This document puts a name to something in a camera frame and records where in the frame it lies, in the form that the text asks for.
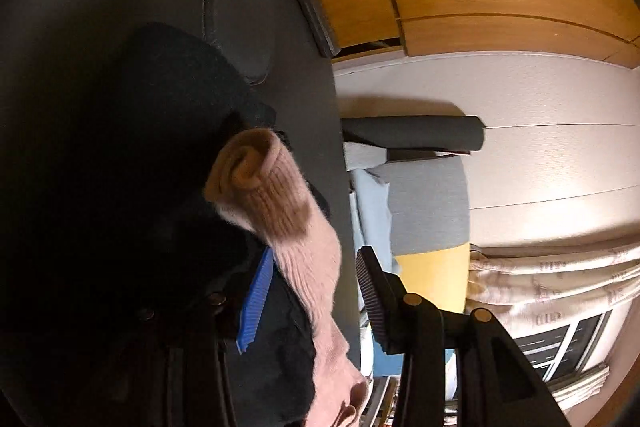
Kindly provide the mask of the left beige curtain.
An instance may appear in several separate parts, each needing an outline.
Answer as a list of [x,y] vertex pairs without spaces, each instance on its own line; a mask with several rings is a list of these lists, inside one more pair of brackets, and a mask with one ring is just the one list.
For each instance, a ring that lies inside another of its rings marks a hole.
[[638,243],[527,257],[474,251],[465,311],[490,311],[518,338],[589,319],[638,296]]

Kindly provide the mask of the pink knit sweater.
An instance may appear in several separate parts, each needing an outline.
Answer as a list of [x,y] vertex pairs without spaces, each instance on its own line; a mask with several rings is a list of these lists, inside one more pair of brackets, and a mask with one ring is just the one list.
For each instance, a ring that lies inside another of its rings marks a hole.
[[269,129],[244,130],[218,154],[204,187],[218,215],[257,235],[307,312],[316,348],[307,426],[357,426],[369,386],[332,317],[338,237],[292,154]]

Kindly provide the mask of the light blue garment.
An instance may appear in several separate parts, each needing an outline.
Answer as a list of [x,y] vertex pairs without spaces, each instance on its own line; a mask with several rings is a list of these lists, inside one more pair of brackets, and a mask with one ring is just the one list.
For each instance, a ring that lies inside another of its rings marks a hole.
[[399,274],[400,266],[390,245],[393,221],[388,207],[390,184],[363,169],[352,170],[349,173],[349,183],[355,251],[359,251],[362,246],[371,246],[382,269]]

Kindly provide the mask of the grey yellow blue headboard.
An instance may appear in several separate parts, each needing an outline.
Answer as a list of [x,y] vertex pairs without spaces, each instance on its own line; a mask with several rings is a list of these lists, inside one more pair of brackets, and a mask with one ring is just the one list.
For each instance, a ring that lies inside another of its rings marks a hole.
[[345,118],[349,173],[390,184],[390,245],[401,282],[440,309],[462,312],[470,263],[470,200],[462,158],[480,150],[476,116]]

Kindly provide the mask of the black bed cover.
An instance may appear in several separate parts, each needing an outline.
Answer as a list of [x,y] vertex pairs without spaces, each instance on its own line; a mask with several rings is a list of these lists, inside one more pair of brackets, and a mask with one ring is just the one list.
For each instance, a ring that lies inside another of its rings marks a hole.
[[238,347],[262,236],[205,192],[283,150],[352,251],[330,62],[298,0],[1,0],[1,421],[303,426],[322,384],[283,272]]

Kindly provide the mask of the window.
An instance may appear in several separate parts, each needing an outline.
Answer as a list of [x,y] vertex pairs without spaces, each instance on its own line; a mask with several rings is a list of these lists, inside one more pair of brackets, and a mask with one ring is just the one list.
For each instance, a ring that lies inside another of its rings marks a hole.
[[515,343],[545,382],[582,372],[608,325],[611,311],[550,331],[516,338]]

